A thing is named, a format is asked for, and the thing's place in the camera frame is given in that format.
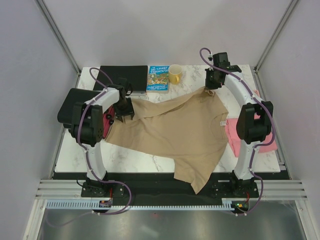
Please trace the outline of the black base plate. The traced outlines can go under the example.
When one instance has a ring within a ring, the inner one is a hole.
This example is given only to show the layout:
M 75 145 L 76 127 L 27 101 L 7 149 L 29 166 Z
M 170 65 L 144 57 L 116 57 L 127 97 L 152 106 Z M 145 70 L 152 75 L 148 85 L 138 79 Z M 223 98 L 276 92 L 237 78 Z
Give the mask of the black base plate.
M 174 179 L 173 173 L 108 173 L 106 179 L 107 184 L 87 178 L 81 196 L 110 197 L 116 205 L 131 206 L 219 205 L 223 199 L 259 196 L 253 179 L 240 182 L 231 173 L 211 174 L 199 193 L 189 183 Z

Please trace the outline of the pink cube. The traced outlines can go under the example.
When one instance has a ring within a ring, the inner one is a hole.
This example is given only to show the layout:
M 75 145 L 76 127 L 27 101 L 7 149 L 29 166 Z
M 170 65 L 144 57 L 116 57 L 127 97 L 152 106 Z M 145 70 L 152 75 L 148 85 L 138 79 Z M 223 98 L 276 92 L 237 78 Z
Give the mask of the pink cube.
M 260 93 L 257 89 L 254 89 L 253 92 L 255 97 L 260 97 Z

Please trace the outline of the black notebook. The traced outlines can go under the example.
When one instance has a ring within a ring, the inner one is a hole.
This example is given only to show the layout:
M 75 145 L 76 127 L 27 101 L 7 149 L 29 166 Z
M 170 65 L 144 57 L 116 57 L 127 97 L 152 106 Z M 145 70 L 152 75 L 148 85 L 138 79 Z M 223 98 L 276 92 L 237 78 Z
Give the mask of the black notebook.
M 99 69 L 106 73 L 115 85 L 120 85 L 121 80 L 126 79 L 131 84 L 132 95 L 146 94 L 149 70 L 147 65 L 102 65 Z

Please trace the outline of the right aluminium frame post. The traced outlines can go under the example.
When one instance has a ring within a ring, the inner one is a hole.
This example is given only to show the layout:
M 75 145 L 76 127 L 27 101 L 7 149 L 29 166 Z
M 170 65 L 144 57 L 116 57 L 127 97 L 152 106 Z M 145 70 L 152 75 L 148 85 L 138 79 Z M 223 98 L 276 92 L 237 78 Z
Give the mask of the right aluminium frame post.
M 281 19 L 279 20 L 275 30 L 273 31 L 269 41 L 267 42 L 267 44 L 266 44 L 261 56 L 259 57 L 256 65 L 253 68 L 254 72 L 256 74 L 262 68 L 266 58 L 268 57 L 268 55 L 269 55 L 270 51 L 272 50 L 274 44 L 276 43 L 276 41 L 280 37 L 280 34 L 284 30 L 287 22 L 289 21 L 291 15 L 295 11 L 295 9 L 296 9 L 297 5 L 299 4 L 299 2 L 300 2 L 299 0 L 291 0 L 289 2 L 288 6 L 286 7 Z

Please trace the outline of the blue treehouse book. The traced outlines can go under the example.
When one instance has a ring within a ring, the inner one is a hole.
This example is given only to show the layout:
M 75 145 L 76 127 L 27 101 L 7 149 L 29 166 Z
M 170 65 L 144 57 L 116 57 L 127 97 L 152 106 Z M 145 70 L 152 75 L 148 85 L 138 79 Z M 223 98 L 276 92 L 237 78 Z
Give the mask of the blue treehouse book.
M 166 94 L 169 92 L 169 65 L 151 65 L 148 71 L 146 91 Z

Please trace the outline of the left aluminium frame post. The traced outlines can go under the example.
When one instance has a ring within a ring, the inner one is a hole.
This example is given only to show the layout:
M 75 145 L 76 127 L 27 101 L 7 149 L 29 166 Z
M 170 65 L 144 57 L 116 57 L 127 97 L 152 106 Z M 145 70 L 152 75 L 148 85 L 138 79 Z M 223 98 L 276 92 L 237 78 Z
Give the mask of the left aluminium frame post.
M 72 54 L 65 38 L 63 37 L 56 21 L 54 20 L 48 6 L 46 5 L 44 0 L 35 0 L 35 3 L 37 4 L 41 14 L 43 15 L 44 19 L 46 20 L 47 24 L 49 25 L 52 33 L 54 34 L 55 38 L 57 39 L 59 45 L 61 46 L 63 52 L 65 53 L 66 57 L 68 58 L 68 61 L 72 65 L 72 68 L 76 72 L 78 76 L 81 75 L 81 69 Z

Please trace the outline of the beige t shirt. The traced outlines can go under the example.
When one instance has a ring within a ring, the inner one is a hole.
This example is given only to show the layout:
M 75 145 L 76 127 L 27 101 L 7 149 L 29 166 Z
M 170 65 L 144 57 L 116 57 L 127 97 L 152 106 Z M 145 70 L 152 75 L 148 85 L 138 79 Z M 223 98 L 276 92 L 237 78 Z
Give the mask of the beige t shirt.
M 174 178 L 195 194 L 207 184 L 228 138 L 221 122 L 228 110 L 204 87 L 159 103 L 133 99 L 134 117 L 116 120 L 106 142 L 174 160 Z

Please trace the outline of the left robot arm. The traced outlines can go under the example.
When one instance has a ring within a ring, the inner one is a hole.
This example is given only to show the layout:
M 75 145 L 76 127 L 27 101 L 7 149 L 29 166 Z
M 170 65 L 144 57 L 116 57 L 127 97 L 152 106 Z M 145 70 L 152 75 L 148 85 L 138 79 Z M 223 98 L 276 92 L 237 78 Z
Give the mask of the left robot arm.
M 104 113 L 111 114 L 111 120 L 124 121 L 135 116 L 129 93 L 132 85 L 125 78 L 120 84 L 109 84 L 102 91 L 94 92 L 93 98 L 76 102 L 72 110 L 70 134 L 83 149 L 87 165 L 87 178 L 95 181 L 92 191 L 99 197 L 106 196 L 110 185 L 106 180 L 107 171 L 103 164 L 101 141 L 104 139 Z

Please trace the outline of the pink folded t shirt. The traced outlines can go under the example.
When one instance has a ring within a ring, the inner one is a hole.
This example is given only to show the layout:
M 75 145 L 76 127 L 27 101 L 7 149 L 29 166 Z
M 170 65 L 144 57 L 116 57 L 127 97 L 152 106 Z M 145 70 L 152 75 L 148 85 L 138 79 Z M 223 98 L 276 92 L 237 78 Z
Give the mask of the pink folded t shirt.
M 240 148 L 241 148 L 241 139 L 239 138 L 236 125 L 238 119 L 237 118 L 227 118 L 226 119 L 226 126 L 225 133 L 228 138 L 229 145 L 235 157 L 239 157 Z M 268 153 L 272 151 L 276 151 L 278 149 L 276 141 L 274 140 L 271 145 L 268 146 L 261 146 L 259 149 L 259 153 Z

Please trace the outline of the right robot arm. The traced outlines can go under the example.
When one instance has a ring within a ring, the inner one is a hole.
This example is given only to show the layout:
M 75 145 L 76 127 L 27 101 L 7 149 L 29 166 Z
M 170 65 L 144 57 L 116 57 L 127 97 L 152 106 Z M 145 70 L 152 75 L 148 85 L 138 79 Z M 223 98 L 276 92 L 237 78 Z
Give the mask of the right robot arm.
M 199 51 L 201 59 L 209 66 L 205 69 L 205 88 L 217 90 L 225 86 L 241 107 L 236 123 L 236 133 L 240 138 L 240 153 L 233 174 L 237 178 L 229 184 L 229 191 L 235 197 L 247 191 L 244 181 L 254 175 L 255 154 L 261 146 L 269 146 L 275 140 L 273 104 L 259 97 L 245 81 L 238 65 L 231 65 L 226 52 L 212 54 L 203 47 Z

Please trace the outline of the yellow mug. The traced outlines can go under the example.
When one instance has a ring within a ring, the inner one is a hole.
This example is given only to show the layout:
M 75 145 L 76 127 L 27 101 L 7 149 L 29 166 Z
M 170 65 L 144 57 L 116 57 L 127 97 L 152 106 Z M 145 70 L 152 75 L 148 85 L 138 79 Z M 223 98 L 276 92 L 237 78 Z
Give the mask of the yellow mug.
M 171 84 L 177 85 L 182 77 L 182 67 L 178 64 L 173 64 L 168 68 L 168 78 Z

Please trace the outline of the black pink drawer unit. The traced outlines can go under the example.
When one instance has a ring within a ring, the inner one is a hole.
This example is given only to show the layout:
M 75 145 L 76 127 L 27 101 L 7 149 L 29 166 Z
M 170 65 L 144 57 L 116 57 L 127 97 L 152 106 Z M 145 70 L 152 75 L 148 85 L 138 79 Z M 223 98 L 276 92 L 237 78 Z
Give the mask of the black pink drawer unit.
M 98 96 L 99 91 L 72 88 L 58 114 L 57 120 L 68 129 L 71 136 L 78 138 L 80 120 L 87 104 L 92 98 Z M 98 107 L 91 105 L 87 110 L 81 128 L 80 140 L 83 144 L 92 145 L 98 140 L 105 139 L 111 125 L 114 122 L 115 110 L 113 106 L 99 110 Z

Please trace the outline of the aluminium frame post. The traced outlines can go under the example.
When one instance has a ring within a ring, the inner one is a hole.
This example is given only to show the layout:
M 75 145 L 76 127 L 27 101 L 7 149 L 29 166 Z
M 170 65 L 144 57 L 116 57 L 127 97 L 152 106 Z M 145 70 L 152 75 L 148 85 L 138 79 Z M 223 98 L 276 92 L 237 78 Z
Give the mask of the aluminium frame post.
M 266 58 L 268 57 L 268 55 L 269 55 L 270 51 L 272 50 L 274 44 L 276 43 L 276 41 L 280 37 L 280 34 L 284 30 L 287 22 L 289 21 L 291 15 L 295 11 L 295 9 L 296 9 L 297 5 L 299 4 L 299 2 L 300 2 L 299 0 L 291 0 L 289 2 L 288 6 L 286 7 L 281 19 L 279 20 L 275 30 L 273 31 L 269 41 L 267 42 L 267 44 L 266 44 L 261 56 L 259 57 L 256 65 L 253 68 L 254 72 L 256 74 L 262 68 Z
M 44 19 L 46 20 L 47 24 L 49 25 L 52 33 L 54 34 L 55 38 L 57 39 L 59 45 L 61 46 L 63 52 L 65 53 L 66 57 L 68 58 L 68 61 L 72 65 L 72 68 L 76 72 L 78 76 L 81 75 L 81 69 L 72 54 L 65 38 L 63 37 L 56 21 L 54 20 L 48 6 L 46 5 L 44 0 L 35 0 L 35 3 L 37 4 L 41 14 L 43 15 Z

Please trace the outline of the aluminium front rail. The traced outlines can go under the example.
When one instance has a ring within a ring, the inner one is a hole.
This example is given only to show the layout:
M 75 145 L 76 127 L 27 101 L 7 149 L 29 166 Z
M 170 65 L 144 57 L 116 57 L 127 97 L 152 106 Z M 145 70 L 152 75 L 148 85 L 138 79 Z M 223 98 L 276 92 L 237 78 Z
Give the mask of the aluminium front rail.
M 263 200 L 305 200 L 307 194 L 300 180 L 255 181 L 256 191 L 263 190 Z M 41 180 L 36 199 L 79 199 L 81 187 L 75 180 Z

